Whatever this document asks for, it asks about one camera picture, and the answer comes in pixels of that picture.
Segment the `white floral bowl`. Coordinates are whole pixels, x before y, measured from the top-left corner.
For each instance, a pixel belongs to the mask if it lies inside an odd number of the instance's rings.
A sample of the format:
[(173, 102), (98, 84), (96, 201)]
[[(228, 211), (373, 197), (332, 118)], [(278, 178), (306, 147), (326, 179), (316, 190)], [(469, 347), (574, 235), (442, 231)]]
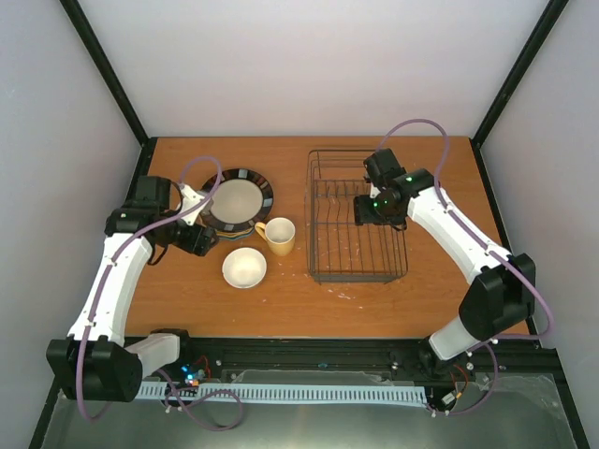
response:
[(249, 289), (259, 285), (267, 272), (264, 255), (253, 248), (239, 248), (229, 253), (222, 265), (225, 281), (238, 289)]

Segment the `black rimmed striped plate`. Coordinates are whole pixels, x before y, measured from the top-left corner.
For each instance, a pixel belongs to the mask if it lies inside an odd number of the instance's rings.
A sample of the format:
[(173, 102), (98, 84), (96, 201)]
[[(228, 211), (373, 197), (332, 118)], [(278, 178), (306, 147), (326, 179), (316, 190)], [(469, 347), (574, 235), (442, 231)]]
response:
[(272, 184), (249, 168), (231, 168), (212, 197), (212, 204), (201, 213), (203, 224), (226, 234), (252, 231), (263, 222), (273, 207)]

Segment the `dark wire dish rack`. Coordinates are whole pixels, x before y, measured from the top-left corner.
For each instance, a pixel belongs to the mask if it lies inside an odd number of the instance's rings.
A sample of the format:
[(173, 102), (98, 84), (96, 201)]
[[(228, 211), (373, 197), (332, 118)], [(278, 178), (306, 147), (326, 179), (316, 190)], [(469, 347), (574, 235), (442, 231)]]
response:
[(362, 208), (370, 198), (363, 165), (371, 150), (308, 154), (304, 217), (309, 275), (318, 283), (394, 282), (408, 271), (405, 236)]

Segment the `yellow ceramic mug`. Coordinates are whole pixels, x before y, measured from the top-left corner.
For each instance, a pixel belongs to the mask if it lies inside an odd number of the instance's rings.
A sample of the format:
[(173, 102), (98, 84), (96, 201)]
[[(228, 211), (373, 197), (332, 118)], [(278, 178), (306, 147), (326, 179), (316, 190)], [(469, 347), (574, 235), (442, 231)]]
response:
[(278, 217), (266, 223), (256, 223), (255, 231), (278, 256), (287, 256), (294, 248), (296, 227), (287, 218)]

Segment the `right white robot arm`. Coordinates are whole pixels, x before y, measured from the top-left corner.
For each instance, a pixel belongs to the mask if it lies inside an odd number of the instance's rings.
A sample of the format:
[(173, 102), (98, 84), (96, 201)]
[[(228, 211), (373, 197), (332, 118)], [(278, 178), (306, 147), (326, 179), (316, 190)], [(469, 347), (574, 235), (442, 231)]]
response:
[(535, 264), (493, 242), (450, 200), (426, 169), (402, 167), (390, 149), (363, 162), (371, 189), (354, 200), (357, 225), (389, 225), (403, 230), (408, 221), (426, 230), (450, 256), (468, 283), (457, 316), (419, 344), (423, 374), (435, 378), (477, 344), (492, 340), (534, 312)]

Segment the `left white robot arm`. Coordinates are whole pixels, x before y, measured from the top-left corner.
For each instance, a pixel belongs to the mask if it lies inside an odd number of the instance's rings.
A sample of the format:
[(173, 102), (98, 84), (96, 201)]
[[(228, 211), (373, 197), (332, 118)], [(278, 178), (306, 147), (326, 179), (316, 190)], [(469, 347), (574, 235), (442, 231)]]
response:
[(129, 402), (155, 371), (164, 367), (181, 377), (193, 369), (187, 331), (158, 329), (127, 345), (124, 330), (145, 268), (157, 264), (171, 247), (204, 256), (217, 243), (215, 230), (197, 220), (210, 209), (215, 191), (142, 176), (111, 213), (98, 272), (81, 313), (66, 337), (52, 340), (46, 352), (67, 398)]

